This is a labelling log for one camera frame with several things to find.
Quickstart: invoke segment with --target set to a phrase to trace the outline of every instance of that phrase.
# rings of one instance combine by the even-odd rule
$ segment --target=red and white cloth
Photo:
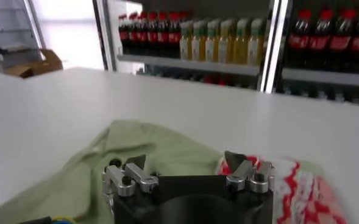
[[[307,163],[303,169],[300,161],[292,159],[247,158],[257,165],[267,160],[275,167],[274,217],[277,224],[347,224],[333,189],[322,176],[308,171]],[[218,174],[231,173],[223,158]]]

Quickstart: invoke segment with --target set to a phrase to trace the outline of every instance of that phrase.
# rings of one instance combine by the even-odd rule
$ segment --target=juice bottle
[[[205,61],[205,35],[204,21],[194,23],[194,37],[191,41],[193,61]]]
[[[236,22],[229,19],[227,63],[233,63],[233,42],[236,37]]]
[[[218,62],[219,63],[227,63],[228,29],[229,29],[229,22],[223,21],[221,23],[220,40],[218,43]]]
[[[205,61],[205,44],[207,38],[207,20],[202,20],[200,22],[200,36],[199,36],[199,61]]]
[[[208,38],[205,44],[206,61],[218,61],[218,37],[216,33],[216,26],[218,21],[211,21],[208,23]]]
[[[233,43],[233,62],[235,64],[247,64],[249,20],[241,19],[238,22],[236,40]]]
[[[255,19],[251,23],[251,37],[248,43],[248,63],[250,65],[260,65],[263,56],[264,41],[263,19]]]
[[[182,38],[179,41],[180,59],[191,60],[191,36],[190,23],[184,22],[180,24]]]

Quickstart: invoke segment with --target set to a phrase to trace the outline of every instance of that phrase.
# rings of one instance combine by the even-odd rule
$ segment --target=cable
[[[70,217],[58,216],[58,217],[52,218],[52,222],[59,222],[59,221],[68,221],[68,222],[70,222],[72,224],[76,224],[75,220],[73,220]]]

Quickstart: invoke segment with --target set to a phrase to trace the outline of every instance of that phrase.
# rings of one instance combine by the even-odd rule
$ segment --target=metal clamp
[[[246,180],[253,172],[252,161],[244,160],[233,174],[227,176],[227,186],[234,186],[236,191],[244,190]]]
[[[152,190],[159,185],[159,179],[154,176],[147,175],[134,163],[125,165],[125,174],[131,176],[138,184],[143,192],[151,194]]]
[[[259,171],[250,178],[250,189],[255,193],[274,190],[274,167],[270,162],[261,162]]]
[[[116,166],[106,167],[102,173],[102,180],[105,195],[117,193],[119,196],[129,197],[135,194],[136,183]]]

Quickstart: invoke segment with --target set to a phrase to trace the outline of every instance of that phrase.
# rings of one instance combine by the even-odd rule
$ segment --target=bottle cap
[[[332,19],[333,11],[332,10],[323,10],[320,13],[320,19]]]
[[[170,12],[170,13],[169,13],[169,18],[170,18],[171,20],[178,20],[178,19],[179,19],[179,13],[177,13],[177,12]]]
[[[258,29],[263,25],[263,19],[255,19],[251,24],[252,29]]]
[[[300,10],[299,11],[299,18],[300,19],[310,19],[311,18],[311,11],[309,10]]]
[[[248,19],[241,19],[238,21],[238,28],[243,29],[246,28],[247,24],[248,24]]]
[[[344,17],[345,19],[354,19],[354,17],[355,17],[355,10],[347,9],[347,10],[343,11],[343,17]]]
[[[155,20],[156,18],[157,18],[157,13],[155,13],[155,12],[150,12],[149,13],[149,19]]]
[[[166,19],[167,19],[167,13],[165,13],[165,12],[160,12],[160,13],[159,13],[159,19],[160,19],[160,20],[166,20]]]
[[[148,16],[147,12],[141,12],[140,19],[146,19]]]
[[[137,12],[133,12],[132,14],[129,15],[129,19],[134,19],[137,17],[137,15],[138,15]]]

